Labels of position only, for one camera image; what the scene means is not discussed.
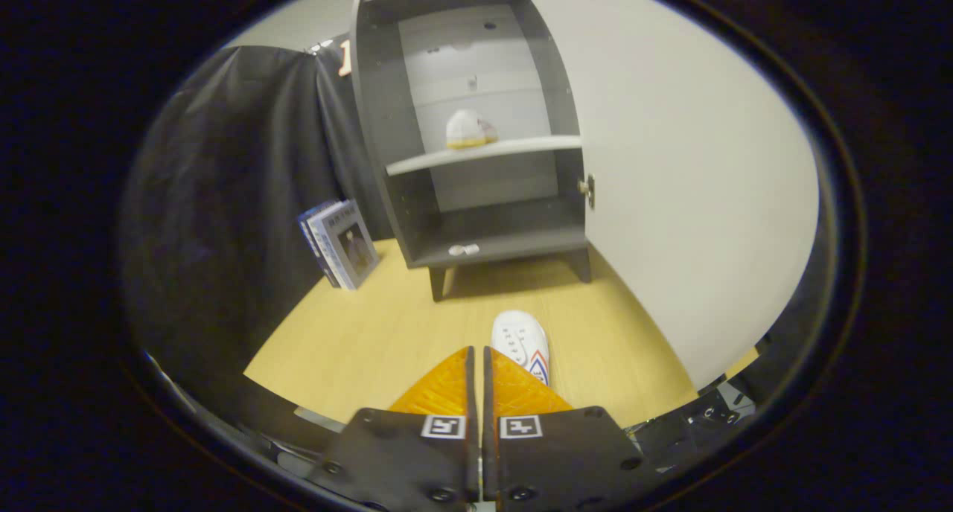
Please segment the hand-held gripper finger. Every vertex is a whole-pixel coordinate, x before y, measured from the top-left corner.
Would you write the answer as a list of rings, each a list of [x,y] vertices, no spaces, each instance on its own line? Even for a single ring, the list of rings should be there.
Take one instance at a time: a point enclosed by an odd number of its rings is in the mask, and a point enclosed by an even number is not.
[[[480,489],[474,349],[442,360],[390,409],[358,410],[309,479],[351,510],[469,509]]]
[[[483,495],[498,511],[642,508],[658,474],[609,411],[576,409],[486,347]]]

